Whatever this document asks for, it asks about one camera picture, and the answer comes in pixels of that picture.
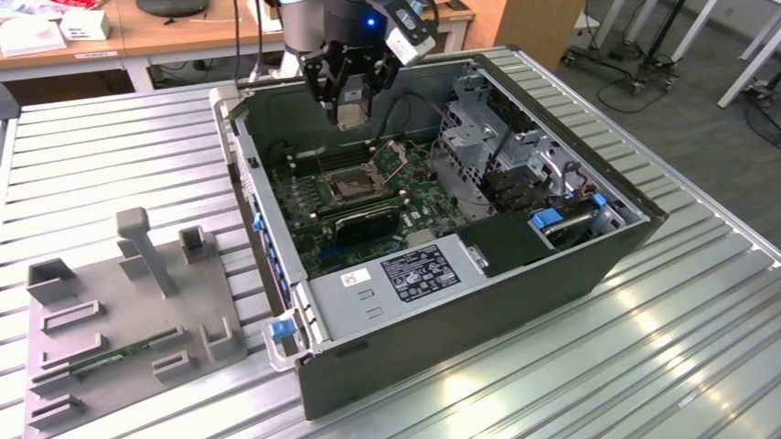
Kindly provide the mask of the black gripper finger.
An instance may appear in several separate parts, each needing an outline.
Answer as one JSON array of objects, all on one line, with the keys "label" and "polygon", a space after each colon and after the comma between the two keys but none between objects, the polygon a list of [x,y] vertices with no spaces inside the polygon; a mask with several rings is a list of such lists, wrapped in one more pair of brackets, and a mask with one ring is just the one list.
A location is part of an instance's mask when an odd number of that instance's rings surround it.
[{"label": "black gripper finger", "polygon": [[382,56],[372,61],[370,70],[364,75],[364,110],[366,114],[373,113],[374,98],[392,87],[401,66],[402,63],[392,52],[384,52]]},{"label": "black gripper finger", "polygon": [[333,44],[304,55],[306,85],[316,101],[321,104],[332,124],[338,124],[338,105],[342,91],[341,53],[333,51]]}]

